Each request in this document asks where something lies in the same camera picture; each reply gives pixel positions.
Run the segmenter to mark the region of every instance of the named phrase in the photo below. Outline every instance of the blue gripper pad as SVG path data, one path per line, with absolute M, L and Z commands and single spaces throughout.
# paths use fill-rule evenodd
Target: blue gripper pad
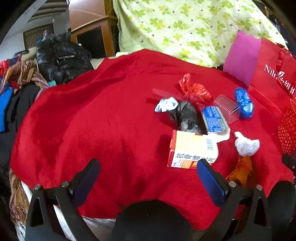
M 196 170 L 213 203 L 222 208 L 229 191 L 225 179 L 205 159 L 198 161 Z

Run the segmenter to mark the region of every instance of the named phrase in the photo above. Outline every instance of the barcode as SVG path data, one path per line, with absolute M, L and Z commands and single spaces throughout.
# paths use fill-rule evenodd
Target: barcode
M 208 150 L 214 150 L 214 149 L 213 149 L 213 143 L 212 143 L 212 140 L 210 140 L 210 139 L 206 139 L 206 141 L 207 141 L 207 149 L 208 149 Z

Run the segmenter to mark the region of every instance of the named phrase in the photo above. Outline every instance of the magenta cushion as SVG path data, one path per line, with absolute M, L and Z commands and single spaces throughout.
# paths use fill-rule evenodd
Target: magenta cushion
M 249 86 L 256 68 L 260 45 L 261 40 L 238 31 L 223 70 Z

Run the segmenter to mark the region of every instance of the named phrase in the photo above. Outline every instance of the blue plastic wrapped object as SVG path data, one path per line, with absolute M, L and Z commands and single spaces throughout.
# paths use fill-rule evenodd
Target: blue plastic wrapped object
M 254 104 L 247 91 L 243 88 L 237 88 L 235 90 L 235 99 L 240 107 L 239 118 L 244 120 L 252 118 L 254 113 Z

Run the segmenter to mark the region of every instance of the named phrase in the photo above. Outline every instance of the red blanket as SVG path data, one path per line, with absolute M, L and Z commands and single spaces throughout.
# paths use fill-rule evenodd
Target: red blanket
M 142 50 L 105 59 L 97 70 L 69 84 L 46 90 L 28 111 L 18 132 L 11 167 L 30 188 L 71 180 L 91 158 L 102 170 L 80 214 L 115 218 L 129 204 L 159 199 L 174 207 L 197 229 L 208 227 L 219 212 L 196 171 L 167 167 L 175 124 L 155 113 L 159 98 L 153 88 L 180 95 L 185 73 L 216 98 L 233 98 L 239 82 L 220 70 L 186 63 L 165 54 Z M 259 139 L 252 157 L 249 186 L 261 184 L 266 194 L 293 174 L 281 163 L 275 117 L 254 98 L 254 117 L 230 125 L 231 137 L 218 144 L 213 168 L 227 177 L 237 163 L 235 131 Z

